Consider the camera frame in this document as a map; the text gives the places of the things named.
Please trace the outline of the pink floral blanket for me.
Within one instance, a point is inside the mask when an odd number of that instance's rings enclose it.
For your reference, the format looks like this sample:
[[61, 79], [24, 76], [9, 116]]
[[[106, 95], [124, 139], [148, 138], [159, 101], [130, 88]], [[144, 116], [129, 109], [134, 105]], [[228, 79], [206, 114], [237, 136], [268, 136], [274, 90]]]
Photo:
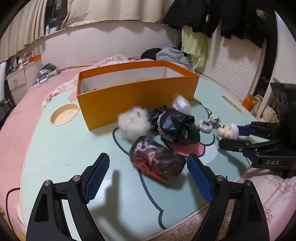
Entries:
[[141, 59], [140, 57], [126, 57], [125, 55], [115, 55], [112, 57], [108, 57], [104, 60], [101, 60], [99, 62], [95, 62], [91, 66], [87, 66], [83, 68], [81, 71], [79, 71], [72, 79], [67, 79], [68, 81], [63, 82], [61, 85], [56, 87], [52, 92], [50, 92], [44, 101], [42, 102], [42, 111], [46, 108], [46, 106], [49, 104], [49, 102], [56, 96], [70, 91], [70, 90], [76, 90], [77, 89], [77, 83], [78, 83], [78, 78], [79, 78], [79, 73], [86, 71], [86, 70], [93, 70], [99, 67], [104, 67], [104, 66], [110, 66], [110, 65], [115, 65], [115, 64], [121, 64], [121, 63], [131, 63], [131, 62], [140, 62], [140, 61], [152, 61], [152, 59], [149, 58], [144, 58]]

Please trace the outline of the black hanging clothes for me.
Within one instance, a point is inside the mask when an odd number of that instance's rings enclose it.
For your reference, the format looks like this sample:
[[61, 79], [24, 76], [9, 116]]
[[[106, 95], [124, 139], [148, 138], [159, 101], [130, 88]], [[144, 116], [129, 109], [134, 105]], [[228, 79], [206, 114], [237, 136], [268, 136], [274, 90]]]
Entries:
[[268, 1], [174, 1], [163, 23], [176, 30], [188, 26], [209, 38], [220, 26], [222, 37], [248, 39], [259, 48], [276, 30]]

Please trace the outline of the black lace fabric garment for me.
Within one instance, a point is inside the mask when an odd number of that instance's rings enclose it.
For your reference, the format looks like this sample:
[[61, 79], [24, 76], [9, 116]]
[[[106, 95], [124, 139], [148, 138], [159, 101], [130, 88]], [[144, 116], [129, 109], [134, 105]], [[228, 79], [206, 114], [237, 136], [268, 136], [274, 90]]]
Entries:
[[151, 129], [163, 140], [182, 145], [200, 142], [200, 130], [195, 125], [195, 118], [166, 105], [148, 112]]

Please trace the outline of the orange cardboard box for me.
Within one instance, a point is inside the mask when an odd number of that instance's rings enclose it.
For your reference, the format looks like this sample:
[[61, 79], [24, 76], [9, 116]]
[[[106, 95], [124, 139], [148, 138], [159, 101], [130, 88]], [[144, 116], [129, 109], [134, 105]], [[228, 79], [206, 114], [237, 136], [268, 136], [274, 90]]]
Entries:
[[192, 101], [199, 75], [169, 61], [140, 61], [79, 73], [77, 99], [89, 130], [117, 121], [135, 106], [170, 105], [175, 94]]

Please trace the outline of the clear bubble wrap ball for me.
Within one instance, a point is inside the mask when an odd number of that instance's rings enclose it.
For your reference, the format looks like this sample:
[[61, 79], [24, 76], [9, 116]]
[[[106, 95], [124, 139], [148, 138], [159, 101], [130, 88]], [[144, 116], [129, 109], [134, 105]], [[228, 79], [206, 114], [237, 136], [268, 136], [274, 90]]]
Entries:
[[192, 107], [190, 103], [180, 94], [175, 94], [171, 107], [185, 114], [191, 114]]

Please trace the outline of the bald cartoon figurine toy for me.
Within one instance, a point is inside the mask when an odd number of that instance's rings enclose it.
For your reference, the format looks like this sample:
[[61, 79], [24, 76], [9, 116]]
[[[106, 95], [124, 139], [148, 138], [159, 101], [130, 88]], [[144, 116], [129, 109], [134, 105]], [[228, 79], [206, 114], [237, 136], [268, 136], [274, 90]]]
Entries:
[[239, 129], [238, 126], [234, 123], [230, 125], [224, 125], [223, 127], [220, 127], [217, 129], [216, 137], [217, 139], [222, 138], [229, 138], [229, 139], [238, 139], [239, 136]]

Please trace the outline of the beige curtain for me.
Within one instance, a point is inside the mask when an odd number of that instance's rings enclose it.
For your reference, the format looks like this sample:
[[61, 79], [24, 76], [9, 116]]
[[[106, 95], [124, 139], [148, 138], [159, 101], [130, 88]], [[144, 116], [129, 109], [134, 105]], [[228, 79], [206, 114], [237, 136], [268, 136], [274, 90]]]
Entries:
[[[68, 1], [62, 28], [103, 21], [135, 20], [159, 23], [173, 1]], [[1, 37], [1, 61], [6, 61], [45, 35], [47, 1], [29, 1], [13, 18]]]

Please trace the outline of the white drawer cabinet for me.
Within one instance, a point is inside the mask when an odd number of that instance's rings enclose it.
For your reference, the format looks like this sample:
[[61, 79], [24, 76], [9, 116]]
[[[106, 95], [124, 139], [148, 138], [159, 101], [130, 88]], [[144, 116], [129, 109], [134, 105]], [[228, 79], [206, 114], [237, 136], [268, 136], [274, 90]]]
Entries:
[[15, 105], [22, 100], [29, 88], [33, 86], [42, 67], [42, 56], [37, 54], [29, 59], [29, 64], [8, 75], [6, 81], [8, 82]]

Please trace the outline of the grey clothes pile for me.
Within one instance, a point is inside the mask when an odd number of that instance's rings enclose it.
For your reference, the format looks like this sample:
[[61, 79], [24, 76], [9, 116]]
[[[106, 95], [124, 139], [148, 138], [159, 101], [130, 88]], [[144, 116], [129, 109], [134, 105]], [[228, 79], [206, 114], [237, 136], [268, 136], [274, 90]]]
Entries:
[[156, 60], [165, 60], [169, 62], [184, 65], [188, 70], [192, 71], [193, 66], [190, 57], [186, 53], [172, 47], [166, 47], [156, 54]]

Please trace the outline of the dark patterned pouch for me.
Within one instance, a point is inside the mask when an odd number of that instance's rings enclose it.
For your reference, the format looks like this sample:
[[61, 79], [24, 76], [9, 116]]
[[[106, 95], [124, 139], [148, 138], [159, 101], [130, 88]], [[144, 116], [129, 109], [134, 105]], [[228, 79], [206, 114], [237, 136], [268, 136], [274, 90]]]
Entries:
[[135, 141], [129, 157], [141, 173], [164, 182], [178, 178], [186, 163], [185, 157], [147, 136], [141, 136]]

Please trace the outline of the yellow-green hanging garment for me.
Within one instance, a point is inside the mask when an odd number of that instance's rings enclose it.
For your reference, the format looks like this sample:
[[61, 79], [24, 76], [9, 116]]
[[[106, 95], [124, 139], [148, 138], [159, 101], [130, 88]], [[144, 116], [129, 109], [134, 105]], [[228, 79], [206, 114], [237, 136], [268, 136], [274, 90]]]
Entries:
[[207, 55], [207, 36], [193, 32], [189, 26], [182, 28], [182, 52], [191, 58], [193, 69], [202, 73], [205, 68]]

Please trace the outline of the orange bottle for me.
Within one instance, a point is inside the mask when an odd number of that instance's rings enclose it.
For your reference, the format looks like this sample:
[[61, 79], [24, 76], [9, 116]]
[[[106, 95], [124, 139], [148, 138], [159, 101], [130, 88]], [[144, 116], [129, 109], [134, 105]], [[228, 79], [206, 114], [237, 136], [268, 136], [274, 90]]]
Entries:
[[246, 108], [248, 111], [251, 111], [253, 106], [253, 98], [254, 96], [252, 94], [249, 94], [242, 102], [242, 106]]

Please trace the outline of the white fluffy pompom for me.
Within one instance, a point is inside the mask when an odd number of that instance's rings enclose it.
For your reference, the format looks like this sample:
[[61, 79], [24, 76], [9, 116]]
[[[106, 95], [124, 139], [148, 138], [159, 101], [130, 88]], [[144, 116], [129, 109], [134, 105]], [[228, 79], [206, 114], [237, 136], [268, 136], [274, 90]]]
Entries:
[[148, 111], [138, 106], [119, 114], [117, 124], [122, 137], [130, 142], [135, 142], [140, 136], [146, 136], [151, 129]]

